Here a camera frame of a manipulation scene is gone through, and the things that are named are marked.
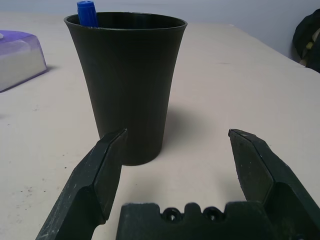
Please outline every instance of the white wall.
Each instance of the white wall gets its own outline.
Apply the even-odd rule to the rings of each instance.
[[[70,15],[77,0],[2,0],[0,11]],[[148,12],[187,22],[233,24],[292,58],[296,26],[320,9],[319,0],[95,0],[97,12]]]

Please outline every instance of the black bag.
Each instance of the black bag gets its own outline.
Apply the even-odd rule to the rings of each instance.
[[[313,35],[320,29],[320,9],[306,16],[296,27],[293,35],[293,45],[300,58],[307,57],[306,67],[320,73],[320,37],[313,43]],[[309,43],[313,43],[310,50],[306,49]]]

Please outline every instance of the white table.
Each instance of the white table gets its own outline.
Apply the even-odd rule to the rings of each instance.
[[[0,29],[38,36],[48,73],[0,93],[0,239],[34,240],[73,168],[99,140],[81,65],[63,16],[1,13]],[[109,221],[122,204],[189,202],[222,211],[243,201],[228,138],[264,139],[320,205],[320,74],[231,25],[189,24],[177,59],[164,146],[124,166]]]

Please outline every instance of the marker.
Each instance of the marker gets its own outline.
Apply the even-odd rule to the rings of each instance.
[[[98,19],[95,4],[93,1],[79,1],[76,3],[78,6],[78,16],[80,25],[85,27],[98,27]]]

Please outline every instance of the black cup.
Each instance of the black cup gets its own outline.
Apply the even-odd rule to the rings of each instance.
[[[99,136],[127,128],[124,165],[153,160],[163,142],[172,77],[187,23],[174,17],[98,12],[98,28],[64,19],[77,50]]]

